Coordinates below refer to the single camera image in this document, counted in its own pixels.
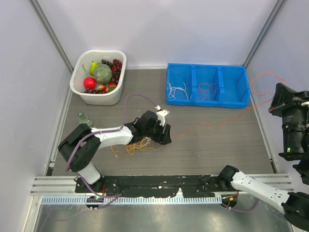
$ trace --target blue plastic container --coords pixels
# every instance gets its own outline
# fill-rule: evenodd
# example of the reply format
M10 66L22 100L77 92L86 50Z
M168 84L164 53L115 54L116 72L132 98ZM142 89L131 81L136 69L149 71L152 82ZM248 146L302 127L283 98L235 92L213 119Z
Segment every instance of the blue plastic container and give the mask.
M170 94L170 86L186 89L187 95L181 90ZM243 66L168 65L168 104L243 108L249 99L249 83Z

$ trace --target plastic bottle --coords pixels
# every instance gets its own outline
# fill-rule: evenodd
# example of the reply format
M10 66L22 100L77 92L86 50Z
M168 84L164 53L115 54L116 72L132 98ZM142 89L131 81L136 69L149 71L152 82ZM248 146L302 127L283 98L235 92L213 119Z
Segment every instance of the plastic bottle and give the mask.
M85 124L88 125L88 127L92 127L93 122L92 122L91 118L88 115L85 115L83 112L79 112L77 114L77 116L78 116L79 124L85 123Z

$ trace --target green melon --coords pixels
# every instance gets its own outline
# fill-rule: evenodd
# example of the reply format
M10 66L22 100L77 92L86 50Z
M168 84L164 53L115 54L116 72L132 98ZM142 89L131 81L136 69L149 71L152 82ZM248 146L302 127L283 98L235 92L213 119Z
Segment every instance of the green melon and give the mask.
M93 70L93 77L100 84L107 85L112 79L112 70L106 64L99 64Z

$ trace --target orange rope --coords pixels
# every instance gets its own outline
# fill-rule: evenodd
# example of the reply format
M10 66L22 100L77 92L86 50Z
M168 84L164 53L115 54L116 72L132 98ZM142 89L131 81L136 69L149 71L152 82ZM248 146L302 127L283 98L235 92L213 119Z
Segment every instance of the orange rope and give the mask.
M253 88L252 88L252 84L257 80L257 78L259 78L260 76L262 76L262 75L264 75L264 74L272 74L272 75L274 75L275 77L277 77L278 79L280 79L281 81L283 81L283 83L285 84L285 79L280 78L280 77L279 77L278 75L276 75L274 72L270 72L270 71L262 72L262 73L258 74L258 75L250 82L250 89L251 89L251 92L253 92L253 93L256 94L257 96L264 96L264 95L266 95L266 94L268 94L268 93L270 92L270 90L269 90L269 91L265 92L264 94L258 94L258 93L257 93L256 91L254 91ZM171 134L171 135L172 135L172 136L185 136L185 134L186 134L187 132L189 132L190 130L192 130L192 129L194 129L195 127L200 126L200 125L208 125L208 126L214 128L214 129L218 129L218 128L220 128L224 123L233 121L233 120L235 120L235 119L238 119L239 117L241 117L241 116L242 116L245 112L247 112L248 110L257 108L257 107L259 107L259 106L261 106L261 105L263 105L263 104L265 104L265 103L267 103L267 102L270 102L272 99L273 99L273 98L271 98L271 99L269 99L268 101L265 101L265 102L263 102L263 103L260 103L260 104L258 104L258 105L256 105L256 106L249 107L249 108L245 109L243 112L241 112L240 115L238 115L238 116L236 116L236 117L232 117L232 118L226 119L226 120L224 120L223 122L220 122L218 126L214 126L214 125L212 125L212 124L209 123L209 122L200 122L200 123L197 123L195 126L190 127L189 129L187 129L187 130L186 130L184 133L182 133L182 134Z

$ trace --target gray table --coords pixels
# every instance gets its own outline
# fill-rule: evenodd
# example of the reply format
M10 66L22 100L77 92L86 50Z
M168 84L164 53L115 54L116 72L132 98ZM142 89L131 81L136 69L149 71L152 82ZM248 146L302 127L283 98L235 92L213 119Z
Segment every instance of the gray table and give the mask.
M238 116L243 109L176 106L165 103L166 70L127 70L120 101L113 106L87 105L76 94L72 95L62 138L78 125L77 113L91 116L97 128L119 126L123 120L123 103L128 94L142 93L170 111L168 123L171 133L184 133L199 122L220 122ZM141 97L132 97L127 105L128 122L140 117L146 110L155 110ZM92 159L104 175L168 175L218 174L225 165L233 165L248 174L273 173L262 135L253 110L240 118L226 122L214 130L198 126L185 136L172 135L172 143L158 151L136 151L134 155L118 155L109 147L100 149ZM116 147L122 152L124 146ZM57 155L53 175L65 173L65 161Z

